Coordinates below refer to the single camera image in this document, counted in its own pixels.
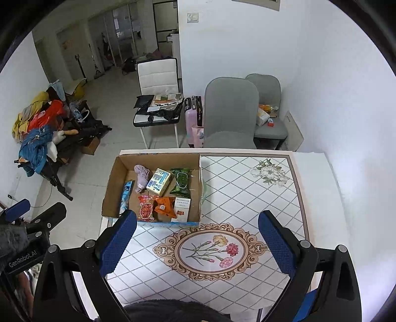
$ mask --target flower print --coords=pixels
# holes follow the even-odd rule
[[[231,257],[226,257],[220,262],[221,268],[228,268],[232,265],[233,259]]]
[[[275,167],[265,167],[261,170],[261,175],[267,177],[268,179],[273,179],[275,177],[275,173],[277,173],[278,170]]]
[[[250,169],[250,174],[253,177],[261,177],[264,183],[269,185],[277,184],[279,187],[285,186],[290,179],[286,176],[285,171],[282,170],[282,166],[276,166],[270,159],[260,161],[257,166]]]
[[[214,245],[225,246],[227,245],[228,240],[223,235],[214,235],[213,242],[215,243]]]
[[[250,174],[251,174],[253,177],[257,178],[257,177],[260,176],[261,171],[260,171],[260,170],[257,170],[257,169],[250,169]]]
[[[230,243],[227,245],[227,253],[230,256],[235,256],[236,254],[238,254],[238,245],[234,244],[234,243]]]

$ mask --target black bag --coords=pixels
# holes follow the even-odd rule
[[[127,58],[122,67],[122,74],[127,75],[130,72],[136,71],[135,64],[136,61],[132,57]]]

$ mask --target pink suitcase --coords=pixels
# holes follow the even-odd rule
[[[193,104],[191,98],[189,97],[184,100],[184,112],[186,115],[187,143],[191,148],[193,148],[194,138],[192,134],[192,127],[197,125],[197,109],[196,104]]]

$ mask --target red snack package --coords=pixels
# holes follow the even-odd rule
[[[154,221],[152,212],[154,210],[154,197],[150,195],[141,195],[138,197],[140,201],[140,210],[137,219],[141,221]]]

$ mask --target brown box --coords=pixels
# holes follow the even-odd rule
[[[200,156],[198,153],[156,153],[156,154],[128,154],[119,155],[114,161],[109,181],[107,183],[105,198],[102,203],[102,216],[118,218],[120,212],[121,194],[124,184],[128,180],[134,180],[132,192],[129,197],[129,209],[139,213],[139,195],[154,195],[145,190],[138,194],[135,192],[137,175],[135,165],[142,165],[150,170],[149,178],[157,168],[170,171],[171,168],[190,168],[188,187],[191,192],[191,205],[187,222],[171,222],[171,218],[154,213],[158,222],[152,222],[153,226],[183,226],[195,227],[199,225],[201,216],[202,181],[200,173]],[[175,187],[176,180],[172,176],[164,196],[172,196],[169,192]]]
[[[100,144],[100,140],[94,137],[87,146],[81,147],[81,152],[84,154],[95,155],[96,148]]]

